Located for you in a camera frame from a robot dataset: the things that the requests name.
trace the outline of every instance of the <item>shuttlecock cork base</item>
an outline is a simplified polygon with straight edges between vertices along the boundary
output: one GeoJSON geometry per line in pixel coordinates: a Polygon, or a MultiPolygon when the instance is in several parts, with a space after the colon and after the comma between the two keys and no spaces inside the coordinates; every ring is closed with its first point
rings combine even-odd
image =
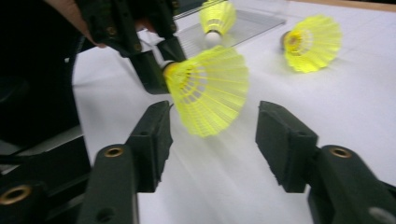
{"type": "Polygon", "coordinates": [[[341,47],[337,22],[323,15],[308,17],[282,36],[289,66],[297,72],[315,72],[328,66],[341,47]]]}

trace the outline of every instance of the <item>transparent plastic sheet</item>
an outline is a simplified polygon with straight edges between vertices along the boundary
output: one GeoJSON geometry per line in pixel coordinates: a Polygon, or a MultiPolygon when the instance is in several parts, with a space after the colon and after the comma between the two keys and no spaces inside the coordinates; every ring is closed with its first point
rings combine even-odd
{"type": "MultiPolygon", "coordinates": [[[[236,8],[236,22],[223,37],[223,46],[232,47],[286,22],[287,0],[230,0],[236,8]]],[[[199,10],[194,8],[175,16],[176,36],[188,58],[206,49],[205,34],[200,24],[199,10]]],[[[154,47],[162,39],[146,31],[142,40],[154,47]]]]}

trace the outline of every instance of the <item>finger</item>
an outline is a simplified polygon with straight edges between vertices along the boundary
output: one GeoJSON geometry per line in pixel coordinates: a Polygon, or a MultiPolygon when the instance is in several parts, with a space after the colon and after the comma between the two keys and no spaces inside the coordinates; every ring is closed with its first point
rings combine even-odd
{"type": "Polygon", "coordinates": [[[141,30],[143,28],[146,28],[150,32],[155,33],[154,27],[151,25],[147,18],[139,19],[136,21],[136,30],[141,30]]]}
{"type": "Polygon", "coordinates": [[[45,0],[50,6],[55,8],[72,25],[74,25],[83,35],[94,45],[104,48],[106,45],[95,43],[91,37],[87,23],[82,19],[81,12],[74,0],[45,0]]]}

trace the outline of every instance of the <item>yellow shuttlecock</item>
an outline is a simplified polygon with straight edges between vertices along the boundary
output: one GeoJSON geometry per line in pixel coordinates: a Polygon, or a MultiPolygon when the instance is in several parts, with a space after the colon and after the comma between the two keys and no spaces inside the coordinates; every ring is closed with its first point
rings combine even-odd
{"type": "Polygon", "coordinates": [[[246,101],[248,69],[233,48],[216,46],[182,63],[170,63],[164,76],[191,134],[218,134],[239,115],[246,101]]]}
{"type": "Polygon", "coordinates": [[[283,36],[288,63],[297,72],[314,72],[326,67],[341,47],[337,22],[323,15],[308,17],[283,36]]]}
{"type": "Polygon", "coordinates": [[[233,27],[235,20],[236,10],[231,2],[204,2],[200,10],[200,21],[205,32],[206,46],[213,48],[220,45],[222,37],[233,27]]]}

